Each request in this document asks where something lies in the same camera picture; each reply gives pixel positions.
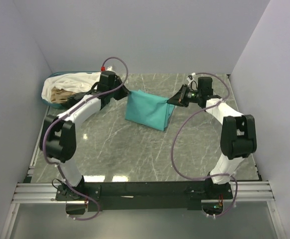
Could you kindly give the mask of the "teal t shirt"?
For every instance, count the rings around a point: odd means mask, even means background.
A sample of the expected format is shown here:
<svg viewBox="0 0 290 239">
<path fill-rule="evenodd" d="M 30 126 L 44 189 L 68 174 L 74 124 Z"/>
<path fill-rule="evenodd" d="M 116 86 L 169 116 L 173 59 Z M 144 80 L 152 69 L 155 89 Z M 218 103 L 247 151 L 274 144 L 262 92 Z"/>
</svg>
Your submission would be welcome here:
<svg viewBox="0 0 290 239">
<path fill-rule="evenodd" d="M 125 119 L 160 131 L 168 126 L 174 105 L 167 103 L 168 98 L 131 91 L 128 96 Z"/>
</svg>

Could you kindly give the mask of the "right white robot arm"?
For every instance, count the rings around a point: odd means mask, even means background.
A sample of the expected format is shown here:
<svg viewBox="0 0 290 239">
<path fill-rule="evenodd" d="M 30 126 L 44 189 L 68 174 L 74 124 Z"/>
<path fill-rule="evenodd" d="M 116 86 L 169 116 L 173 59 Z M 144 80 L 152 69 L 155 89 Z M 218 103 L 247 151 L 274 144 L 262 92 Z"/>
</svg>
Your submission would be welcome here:
<svg viewBox="0 0 290 239">
<path fill-rule="evenodd" d="M 199 181 L 211 179 L 204 186 L 208 198 L 215 199 L 221 194 L 222 184 L 233 179 L 233 174 L 241 162 L 257 149 L 255 119 L 252 115 L 244 115 L 226 104 L 229 94 L 225 97 L 214 94 L 211 73 L 192 73 L 187 77 L 179 91 L 167 100 L 170 105 L 188 107 L 197 104 L 200 112 L 212 115 L 220 122 L 221 155 L 208 176 L 199 177 Z"/>
</svg>

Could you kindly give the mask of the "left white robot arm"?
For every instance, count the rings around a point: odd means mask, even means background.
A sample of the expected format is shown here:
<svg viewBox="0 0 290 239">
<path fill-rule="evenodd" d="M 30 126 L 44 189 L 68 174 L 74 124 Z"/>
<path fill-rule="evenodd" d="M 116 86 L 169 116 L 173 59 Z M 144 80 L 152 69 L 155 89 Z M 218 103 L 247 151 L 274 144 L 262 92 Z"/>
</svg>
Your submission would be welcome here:
<svg viewBox="0 0 290 239">
<path fill-rule="evenodd" d="M 68 187 L 67 194 L 73 200 L 80 200 L 85 194 L 85 180 L 73 158 L 77 148 L 76 131 L 111 99 L 118 101 L 130 93 L 116 73 L 105 70 L 89 91 L 68 97 L 65 112 L 57 116 L 48 115 L 44 119 L 40 150 L 46 162 L 58 168 Z"/>
</svg>

